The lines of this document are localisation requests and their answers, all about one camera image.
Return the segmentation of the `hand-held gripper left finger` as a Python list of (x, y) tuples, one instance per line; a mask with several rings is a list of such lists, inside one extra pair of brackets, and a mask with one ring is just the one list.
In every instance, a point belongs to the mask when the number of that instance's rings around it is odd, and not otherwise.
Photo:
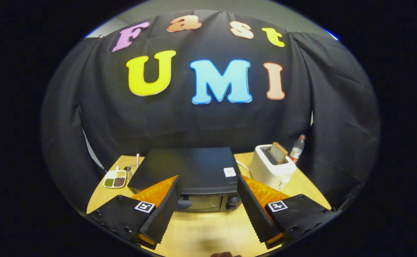
[(181, 192), (181, 177), (176, 175), (131, 197), (118, 194), (88, 216), (117, 237), (154, 250), (162, 241)]

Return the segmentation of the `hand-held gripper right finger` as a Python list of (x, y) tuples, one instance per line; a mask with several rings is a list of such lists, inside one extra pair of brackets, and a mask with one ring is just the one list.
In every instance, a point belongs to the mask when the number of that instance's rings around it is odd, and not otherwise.
[(336, 216), (304, 194), (288, 196), (243, 175), (238, 176), (237, 191), (259, 241), (268, 249), (299, 241)]

